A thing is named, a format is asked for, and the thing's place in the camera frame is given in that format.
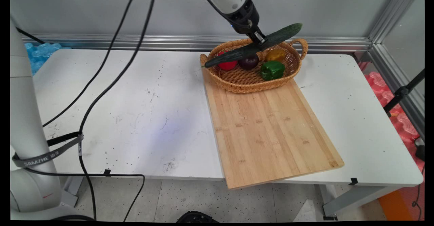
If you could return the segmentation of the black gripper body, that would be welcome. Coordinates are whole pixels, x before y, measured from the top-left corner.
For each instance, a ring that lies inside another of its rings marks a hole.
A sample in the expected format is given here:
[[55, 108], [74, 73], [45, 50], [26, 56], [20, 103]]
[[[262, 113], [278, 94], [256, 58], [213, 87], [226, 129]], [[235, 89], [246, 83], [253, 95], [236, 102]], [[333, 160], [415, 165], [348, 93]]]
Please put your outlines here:
[[230, 24], [240, 34], [249, 36], [261, 32], [258, 23], [259, 13], [251, 0], [247, 0], [236, 12], [230, 14]]

